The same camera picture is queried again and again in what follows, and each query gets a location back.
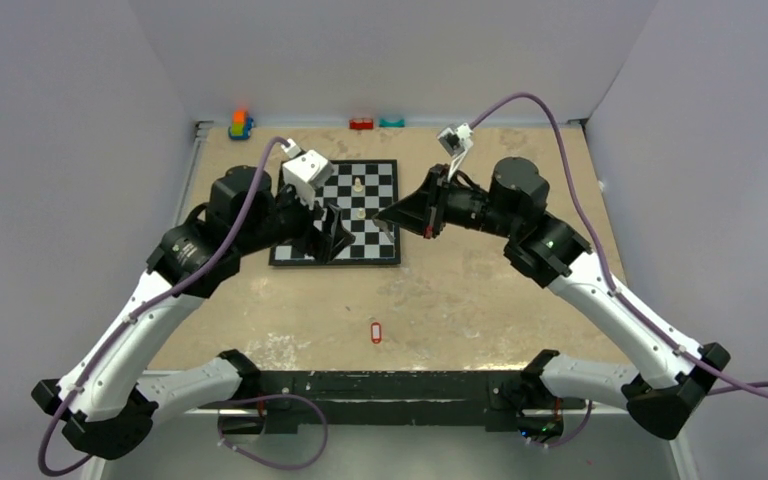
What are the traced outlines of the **silver key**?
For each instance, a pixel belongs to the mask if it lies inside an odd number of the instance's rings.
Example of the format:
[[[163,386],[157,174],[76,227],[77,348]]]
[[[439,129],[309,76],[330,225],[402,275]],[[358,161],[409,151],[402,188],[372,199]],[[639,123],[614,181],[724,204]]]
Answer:
[[[394,227],[389,222],[377,222],[376,225],[378,226],[381,233],[387,238],[387,241],[390,244],[396,243],[396,232]]]

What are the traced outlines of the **red key tag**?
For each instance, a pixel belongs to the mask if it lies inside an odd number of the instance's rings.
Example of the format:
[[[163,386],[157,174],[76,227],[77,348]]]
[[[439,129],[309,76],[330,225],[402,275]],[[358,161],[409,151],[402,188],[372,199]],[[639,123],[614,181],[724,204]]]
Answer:
[[[370,324],[370,340],[373,344],[378,345],[383,340],[382,325],[379,322],[372,322]]]

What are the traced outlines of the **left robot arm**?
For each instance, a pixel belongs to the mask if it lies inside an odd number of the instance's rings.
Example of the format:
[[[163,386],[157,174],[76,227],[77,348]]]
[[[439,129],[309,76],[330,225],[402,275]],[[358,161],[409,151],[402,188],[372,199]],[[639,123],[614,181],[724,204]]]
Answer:
[[[331,162],[307,155],[283,163],[274,187],[262,170],[233,167],[213,182],[206,202],[163,235],[101,340],[68,374],[33,389],[75,450],[114,460],[193,408],[263,405],[260,370],[236,350],[164,380],[145,382],[142,374],[178,326],[239,272],[244,256],[291,243],[327,263],[352,243],[339,207],[317,200],[334,171]]]

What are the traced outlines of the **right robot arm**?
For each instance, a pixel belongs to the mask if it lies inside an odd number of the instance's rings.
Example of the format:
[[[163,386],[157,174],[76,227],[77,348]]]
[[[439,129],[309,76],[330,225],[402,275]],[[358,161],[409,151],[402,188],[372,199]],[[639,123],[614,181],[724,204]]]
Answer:
[[[521,157],[498,161],[487,188],[435,165],[415,192],[374,221],[426,239],[447,225],[503,238],[504,257],[520,275],[582,313],[628,358],[627,365],[609,364],[543,350],[514,391],[523,407],[595,401],[625,410],[657,438],[676,438],[729,363],[729,352],[683,334],[624,287],[589,242],[548,211],[549,190],[537,166]]]

